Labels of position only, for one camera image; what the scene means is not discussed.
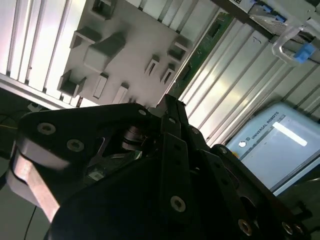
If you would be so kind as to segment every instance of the rectangular protrusion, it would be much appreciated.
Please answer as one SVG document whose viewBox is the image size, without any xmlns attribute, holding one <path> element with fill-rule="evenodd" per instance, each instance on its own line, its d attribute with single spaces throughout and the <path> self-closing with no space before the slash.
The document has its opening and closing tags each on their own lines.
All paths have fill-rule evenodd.
<svg viewBox="0 0 320 240">
<path fill-rule="evenodd" d="M 166 84 L 168 80 L 173 78 L 174 75 L 175 75 L 175 66 L 173 64 L 169 64 L 166 71 L 162 75 L 160 82 L 162 82 L 163 84 Z"/>
<path fill-rule="evenodd" d="M 126 40 L 121 33 L 114 33 L 101 42 L 90 45 L 83 58 L 86 67 L 102 73 L 112 59 L 125 47 Z"/>
<path fill-rule="evenodd" d="M 146 67 L 144 73 L 148 76 L 152 76 L 152 74 L 157 69 L 158 64 L 159 64 L 159 58 L 157 56 L 153 56 L 148 66 Z"/>
<path fill-rule="evenodd" d="M 109 20 L 115 10 L 117 0 L 94 0 L 90 12 L 100 20 Z"/>
<path fill-rule="evenodd" d="M 186 38 L 179 36 L 171 44 L 171 47 L 169 48 L 167 55 L 172 60 L 176 61 L 177 63 L 180 63 L 184 59 L 188 50 L 189 41 Z"/>
<path fill-rule="evenodd" d="M 82 41 L 87 41 L 90 44 L 95 44 L 101 39 L 101 34 L 96 32 L 95 30 L 92 30 L 90 27 L 83 27 L 79 30 L 74 31 L 70 48 L 76 48 L 78 47 Z"/>
<path fill-rule="evenodd" d="M 71 72 L 72 70 L 69 70 L 61 76 L 57 90 L 75 98 L 82 91 L 87 78 L 84 77 L 79 83 L 75 83 L 70 80 Z"/>
<path fill-rule="evenodd" d="M 128 86 L 125 85 L 125 84 L 121 84 L 118 92 L 116 93 L 113 101 L 112 101 L 112 104 L 121 104 L 123 101 L 124 101 L 124 98 L 128 92 Z"/>
<path fill-rule="evenodd" d="M 101 97 L 102 91 L 105 88 L 107 80 L 108 80 L 108 76 L 103 73 L 98 76 L 93 89 L 94 98 L 99 99 Z"/>
</svg>

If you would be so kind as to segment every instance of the black cable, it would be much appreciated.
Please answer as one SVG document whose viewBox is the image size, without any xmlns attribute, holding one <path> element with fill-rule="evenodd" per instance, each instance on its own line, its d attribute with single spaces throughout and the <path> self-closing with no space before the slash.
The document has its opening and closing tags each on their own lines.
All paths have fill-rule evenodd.
<svg viewBox="0 0 320 240">
<path fill-rule="evenodd" d="M 30 224 L 31 224 L 32 218 L 33 218 L 33 217 L 34 217 L 34 215 L 35 215 L 36 209 L 37 209 L 37 206 L 35 206 L 35 207 L 34 207 L 34 209 L 33 209 L 33 212 L 32 212 L 32 215 L 31 215 L 31 217 L 30 217 L 30 220 L 29 220 L 28 226 L 26 227 L 26 230 L 25 230 L 25 234 L 24 234 L 24 238 L 23 238 L 23 240 L 26 240 L 26 239 L 27 239 L 27 235 L 28 235 L 29 227 L 30 227 Z"/>
<path fill-rule="evenodd" d="M 6 180 L 6 172 L 0 176 L 0 191 L 1 189 L 6 185 L 7 180 Z"/>
<path fill-rule="evenodd" d="M 17 124 L 17 121 L 16 121 L 13 117 L 11 117 L 10 115 L 0 113 L 0 116 L 5 116 L 5 118 L 3 118 L 3 119 L 0 121 L 0 124 L 2 124 L 2 123 L 3 123 L 5 120 L 7 120 L 7 119 L 11 119 L 11 120 L 13 120 L 13 121 Z"/>
<path fill-rule="evenodd" d="M 15 122 L 15 124 L 17 124 L 17 120 L 15 120 L 13 118 L 13 116 L 17 113 L 29 113 L 29 112 L 30 112 L 29 110 L 17 110 L 17 111 L 10 113 L 10 114 L 0 113 L 0 116 L 5 116 L 5 118 L 0 121 L 0 124 L 2 124 L 7 119 L 11 119 Z"/>
</svg>

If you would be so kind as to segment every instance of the metal plate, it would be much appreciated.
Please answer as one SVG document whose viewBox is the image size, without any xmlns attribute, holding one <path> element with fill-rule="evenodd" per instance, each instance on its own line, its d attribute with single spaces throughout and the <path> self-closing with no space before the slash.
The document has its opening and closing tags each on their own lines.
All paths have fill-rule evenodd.
<svg viewBox="0 0 320 240">
<path fill-rule="evenodd" d="M 70 54 L 70 42 L 74 31 L 78 29 L 85 3 L 91 1 L 5 0 L 2 2 L 0 79 L 3 88 L 49 109 L 77 106 L 79 96 L 71 98 L 58 91 L 57 87 L 64 73 Z M 186 11 L 182 11 L 184 8 L 180 7 L 184 1 L 190 0 L 162 1 L 161 5 L 159 1 L 152 4 L 152 0 L 128 0 L 141 10 L 140 13 L 147 12 L 148 8 L 151 12 L 157 12 L 157 16 L 160 13 L 159 18 L 163 18 L 164 25 L 170 26 L 175 19 L 177 29 L 180 31 L 184 27 L 195 29 L 195 33 L 191 35 L 189 30 L 183 32 L 192 36 L 196 45 L 210 22 L 206 21 L 206 17 L 202 17 L 199 21 L 194 19 L 193 16 L 200 16 L 198 8 L 195 8 L 196 4 L 208 2 L 212 12 L 217 7 L 209 0 L 197 0 L 193 1 Z M 90 27 L 91 24 L 95 25 L 95 22 L 88 21 L 84 24 Z M 154 102 L 156 103 L 158 99 L 159 97 L 155 97 Z"/>
<path fill-rule="evenodd" d="M 224 143 L 256 111 L 284 101 L 320 118 L 318 63 L 292 68 L 277 59 L 267 39 L 239 21 L 231 24 L 180 100 L 191 125 L 209 146 Z"/>
</svg>

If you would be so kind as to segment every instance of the blue connector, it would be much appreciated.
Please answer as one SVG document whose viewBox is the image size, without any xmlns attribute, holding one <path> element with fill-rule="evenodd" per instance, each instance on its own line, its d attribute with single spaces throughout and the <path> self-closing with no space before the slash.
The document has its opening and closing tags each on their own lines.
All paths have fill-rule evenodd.
<svg viewBox="0 0 320 240">
<path fill-rule="evenodd" d="M 271 13 L 273 11 L 272 7 L 268 6 L 268 5 L 263 5 L 263 10 L 265 10 L 267 13 Z"/>
<path fill-rule="evenodd" d="M 305 43 L 299 51 L 295 53 L 293 58 L 297 60 L 300 64 L 303 64 L 308 58 L 316 51 L 316 47 L 311 43 Z"/>
<path fill-rule="evenodd" d="M 281 16 L 279 14 L 275 16 L 275 19 L 277 19 L 281 23 L 285 23 L 287 21 L 287 19 L 284 16 Z"/>
</svg>

